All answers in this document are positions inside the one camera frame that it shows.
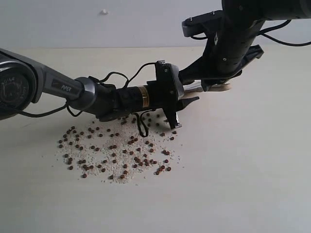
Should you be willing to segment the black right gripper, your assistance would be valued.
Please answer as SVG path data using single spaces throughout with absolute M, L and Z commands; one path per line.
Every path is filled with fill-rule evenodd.
M 224 50 L 206 46 L 201 57 L 179 71 L 179 80 L 183 85 L 200 80 L 204 87 L 225 84 L 230 79 L 240 76 L 247 65 L 263 54 L 264 51 L 259 45 L 242 45 Z

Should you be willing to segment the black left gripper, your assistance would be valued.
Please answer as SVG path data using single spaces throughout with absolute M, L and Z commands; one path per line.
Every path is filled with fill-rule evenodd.
M 189 104 L 199 100 L 199 97 L 181 99 L 182 83 L 178 74 L 177 66 L 165 61 L 157 61 L 155 63 L 156 79 L 147 82 L 149 108 L 162 109 L 172 129 L 181 127 L 177 111 L 184 110 Z

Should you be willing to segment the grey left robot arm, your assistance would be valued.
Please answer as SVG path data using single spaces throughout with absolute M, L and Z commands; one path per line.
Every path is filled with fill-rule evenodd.
M 141 111 L 162 109 L 171 128 L 180 126 L 177 112 L 195 98 L 184 98 L 176 66 L 158 61 L 156 79 L 143 86 L 116 88 L 94 77 L 71 79 L 23 55 L 0 51 L 0 117 L 24 115 L 42 93 L 61 97 L 66 107 L 93 114 L 108 122 Z

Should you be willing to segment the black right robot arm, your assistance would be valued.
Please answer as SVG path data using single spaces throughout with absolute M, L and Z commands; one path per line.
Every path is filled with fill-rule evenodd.
M 205 34 L 206 47 L 200 58 L 179 72 L 183 85 L 200 80 L 207 91 L 238 77 L 242 69 L 263 55 L 252 43 L 266 31 L 266 21 L 308 19 L 309 0 L 224 0 L 222 9 L 182 22 L 184 37 Z

